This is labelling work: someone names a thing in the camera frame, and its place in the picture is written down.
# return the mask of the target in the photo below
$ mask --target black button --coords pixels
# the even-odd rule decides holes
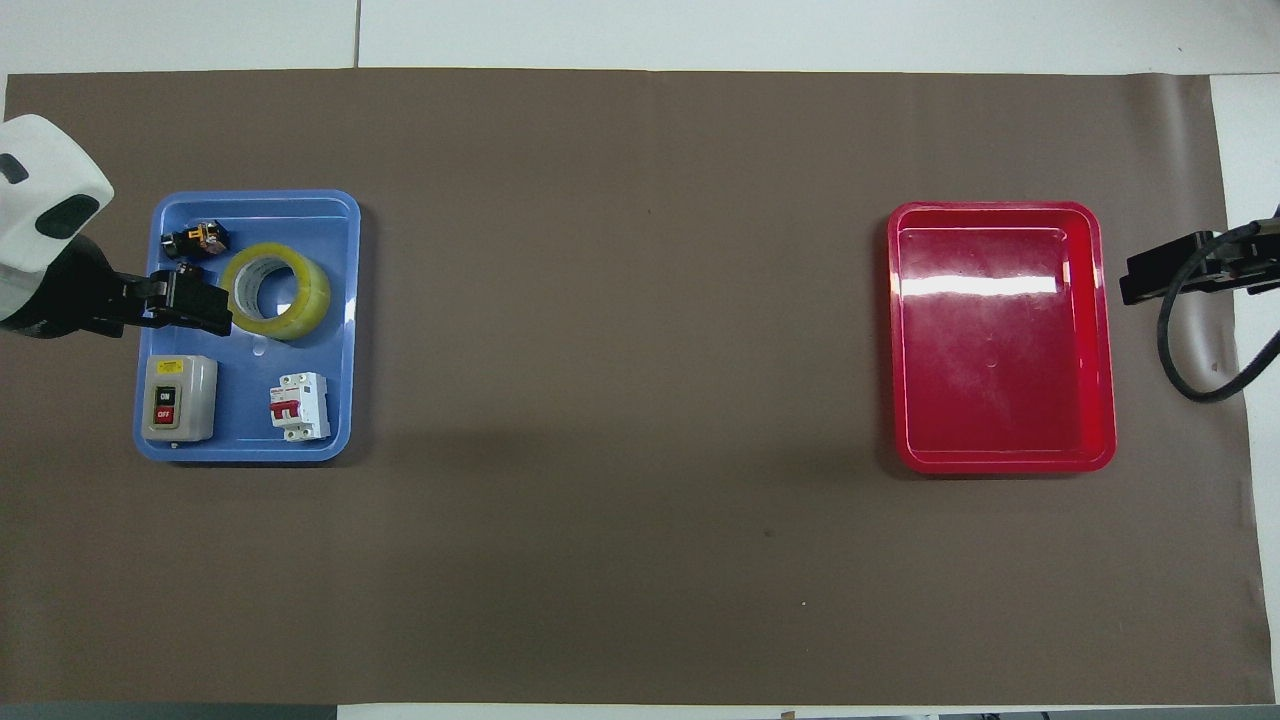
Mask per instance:
[[[10,184],[18,184],[29,178],[31,173],[22,167],[17,158],[8,152],[0,152],[0,176],[4,176],[4,179],[9,181]]]

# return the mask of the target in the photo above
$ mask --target white circuit breaker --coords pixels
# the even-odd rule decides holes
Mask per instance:
[[[293,373],[271,388],[271,424],[284,430],[284,439],[302,442],[329,437],[328,383],[316,373]]]
[[[197,442],[214,434],[218,361],[204,355],[152,355],[142,392],[145,439]]]

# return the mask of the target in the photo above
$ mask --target small black component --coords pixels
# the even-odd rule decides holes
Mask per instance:
[[[200,223],[193,228],[180,229],[160,237],[160,249],[172,260],[187,258],[191,260],[206,260],[214,255],[227,252],[230,241],[224,228],[218,220]]]

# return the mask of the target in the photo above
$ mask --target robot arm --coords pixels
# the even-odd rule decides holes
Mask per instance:
[[[180,264],[150,277],[116,273],[79,234],[115,191],[92,159],[38,115],[0,123],[0,328],[50,338],[124,325],[230,334],[227,292]]]
[[[1156,354],[1169,382],[1188,400],[1217,402],[1240,392],[1280,356],[1280,331],[1234,378],[1215,389],[1192,387],[1169,345],[1169,319],[1180,293],[1247,288],[1249,295],[1280,288],[1280,209],[1272,218],[1215,234],[1193,232],[1128,260],[1120,278],[1125,305],[1161,299],[1156,318]]]

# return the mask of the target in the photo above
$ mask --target black cable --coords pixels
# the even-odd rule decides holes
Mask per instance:
[[[1238,227],[1233,231],[1225,232],[1213,240],[1206,242],[1199,250],[1192,254],[1190,258],[1183,263],[1183,266],[1178,269],[1174,274],[1174,279],[1169,283],[1169,290],[1165,291],[1165,300],[1160,304],[1160,316],[1156,320],[1156,352],[1160,354],[1160,364],[1165,369],[1165,377],[1169,382],[1174,383],[1178,392],[1183,393],[1188,400],[1194,400],[1196,402],[1217,402],[1220,400],[1226,400],[1233,395],[1244,389],[1245,386],[1252,383],[1262,370],[1267,369],[1267,365],[1280,355],[1280,331],[1271,336],[1262,350],[1258,351],[1257,356],[1249,361],[1248,365],[1240,370],[1240,374],[1235,375],[1226,382],[1222,387],[1211,391],[1199,391],[1193,388],[1187,383],[1185,379],[1178,373],[1178,368],[1174,366],[1174,355],[1169,350],[1169,318],[1174,313],[1174,300],[1178,299],[1178,293],[1181,292],[1183,286],[1187,284],[1188,278],[1190,278],[1197,269],[1199,269],[1201,263],[1206,258],[1212,255],[1217,249],[1230,245],[1233,242],[1239,242],[1247,237],[1253,237],[1258,233],[1260,225],[1257,220]]]

